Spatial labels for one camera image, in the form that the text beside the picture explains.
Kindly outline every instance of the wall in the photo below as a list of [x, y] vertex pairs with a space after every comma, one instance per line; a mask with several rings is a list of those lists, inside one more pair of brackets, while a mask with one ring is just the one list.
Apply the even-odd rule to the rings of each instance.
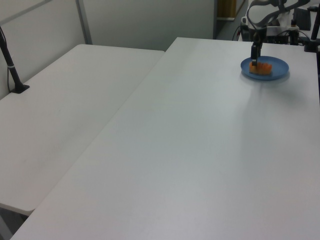
[[215, 0], [80, 0], [95, 45], [166, 51], [177, 37], [212, 39]]
[[[75, 0], [49, 1], [1, 27], [23, 83], [85, 42]], [[7, 64], [0, 54], [0, 99], [7, 94]]]

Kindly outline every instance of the cable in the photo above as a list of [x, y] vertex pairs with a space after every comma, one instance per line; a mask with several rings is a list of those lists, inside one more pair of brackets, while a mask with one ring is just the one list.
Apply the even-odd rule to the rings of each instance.
[[278, 37], [279, 35], [284, 34], [284, 33], [285, 33], [285, 35], [287, 35], [287, 33], [289, 33], [289, 32], [290, 32], [290, 30], [284, 30], [284, 31], [280, 32], [278, 35], [276, 35], [276, 37]]
[[307, 34], [305, 34], [304, 32], [302, 32], [302, 31], [298, 31], [298, 33], [302, 33], [303, 35], [305, 35], [305, 36], [308, 38], [308, 40], [310, 40], [310, 37], [308, 37], [308, 35], [307, 35]]
[[3, 39], [4, 39], [5, 44], [7, 44], [7, 39], [6, 39], [6, 36], [4, 34], [4, 31], [2, 31], [1, 26], [0, 26], [0, 33], [1, 33], [2, 37], [3, 37]]
[[238, 26], [238, 27], [236, 28], [236, 30], [234, 31], [234, 34], [233, 34], [233, 37], [232, 37], [232, 41], [235, 39], [236, 32], [238, 31], [238, 29], [239, 29], [240, 27], [241, 27], [241, 26]]
[[6, 68], [6, 73], [7, 73], [7, 81], [6, 81], [6, 83], [7, 83], [7, 85], [8, 85], [8, 91], [9, 91], [9, 93], [11, 93], [11, 90], [10, 90], [10, 87], [9, 87], [9, 68], [8, 68], [8, 67]]

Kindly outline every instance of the white table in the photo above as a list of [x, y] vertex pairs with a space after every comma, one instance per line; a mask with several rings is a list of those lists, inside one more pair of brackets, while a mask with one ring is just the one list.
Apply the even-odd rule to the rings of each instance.
[[316, 56], [265, 44], [260, 82], [250, 49], [178, 38], [12, 240], [318, 239]]
[[29, 215], [164, 54], [78, 45], [0, 101], [0, 207]]

